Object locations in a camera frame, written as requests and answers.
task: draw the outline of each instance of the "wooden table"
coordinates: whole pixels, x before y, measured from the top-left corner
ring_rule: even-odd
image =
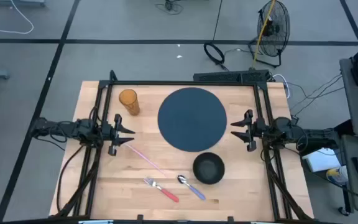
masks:
[[[94,106],[97,87],[98,82],[83,82],[73,120],[88,117]],[[192,172],[193,161],[202,152],[184,152],[175,149],[164,140],[158,129],[157,114],[162,101],[170,93],[183,87],[186,86],[113,86],[108,120],[112,123],[114,115],[121,114],[124,127],[136,132],[131,135],[135,140],[129,144],[157,164],[167,176],[154,169],[127,146],[119,147],[117,156],[112,157],[108,155],[110,143],[104,144],[91,218],[135,220],[138,214],[143,214],[145,220],[218,221],[233,216],[235,221],[273,221],[267,173],[265,164],[260,159],[262,143],[257,139],[257,150],[247,152],[246,145],[230,134],[231,131],[244,131],[243,128],[229,124],[242,120],[246,110],[254,110],[254,119],[256,119],[252,87],[199,86],[214,93],[221,100],[227,114],[227,127],[223,137],[215,146],[206,150],[219,155],[225,163],[226,172],[223,180],[215,185],[201,184]],[[138,116],[131,116],[118,100],[119,93],[126,88],[137,92],[141,109]],[[269,83],[268,92],[273,117],[290,117],[282,83]],[[266,118],[264,102],[262,107]],[[78,141],[68,142],[63,164],[78,148]],[[68,201],[78,186],[84,153],[85,150],[82,150],[69,163],[63,175],[61,205]],[[282,164],[287,189],[305,213],[313,217],[298,155],[282,150]],[[205,194],[207,200],[200,200],[185,185],[179,184],[178,174],[187,177],[191,184]],[[143,178],[146,176],[155,178],[162,187],[178,196],[180,202],[171,201],[157,189],[145,184]],[[276,191],[281,217],[285,217],[281,194]],[[81,211],[85,210],[88,194],[87,190],[85,192]],[[51,214],[57,212],[55,200],[56,195],[50,209]]]

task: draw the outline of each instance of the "fork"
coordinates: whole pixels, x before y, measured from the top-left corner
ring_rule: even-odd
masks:
[[[167,189],[163,189],[161,186],[159,186],[159,184],[156,183],[156,181],[154,181],[153,178],[150,177],[146,177],[144,179],[144,182],[146,182],[146,184],[149,184],[152,187],[155,187],[157,189],[159,189],[163,194],[165,194],[168,198],[172,199],[174,202],[179,202],[179,198],[176,197],[175,195],[173,195],[171,192],[169,192]]]

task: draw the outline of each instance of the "gray floor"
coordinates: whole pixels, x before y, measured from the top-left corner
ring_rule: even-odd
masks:
[[[47,0],[47,7],[23,8],[34,23],[31,34],[2,34],[0,38],[59,39],[74,0]],[[69,39],[212,39],[220,0],[181,1],[184,10],[169,16],[154,7],[158,0],[81,0]],[[291,16],[290,40],[357,41],[339,0],[284,0]],[[358,0],[347,0],[358,26]],[[250,40],[256,34],[257,11],[264,1],[224,0],[216,29],[219,40]],[[0,29],[28,29],[14,9],[0,7]],[[219,45],[222,50],[241,45]],[[17,159],[57,44],[0,44],[0,69],[11,79],[0,80],[0,201]],[[339,59],[358,47],[288,46],[283,65],[271,69],[311,92],[339,74]],[[231,52],[225,65],[247,70],[252,57]],[[267,68],[261,64],[257,68]],[[113,69],[120,80],[191,80],[194,73],[220,72],[198,44],[66,44],[47,95],[42,116],[72,119],[83,80],[108,78]],[[342,81],[331,90],[342,87]],[[303,98],[291,88],[290,106]],[[293,109],[296,113],[307,102]],[[343,90],[316,100],[299,114],[304,128],[333,127],[349,119]],[[58,178],[63,153],[53,145],[32,141],[23,170],[9,204],[5,221],[44,218]],[[327,222],[356,223],[358,212],[344,217],[342,192],[305,173],[316,218]]]

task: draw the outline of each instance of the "silver spoon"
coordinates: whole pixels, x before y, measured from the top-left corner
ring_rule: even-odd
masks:
[[[183,175],[178,175],[178,180],[179,183],[187,185],[187,187],[189,187],[190,190],[194,192],[194,194],[196,194],[201,200],[205,200],[205,196],[201,192],[199,192],[197,189],[187,183],[186,177],[184,177]]]

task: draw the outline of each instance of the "plastic cup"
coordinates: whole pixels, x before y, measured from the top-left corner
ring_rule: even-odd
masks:
[[[123,90],[118,98],[131,115],[135,116],[140,113],[137,94],[134,90]]]

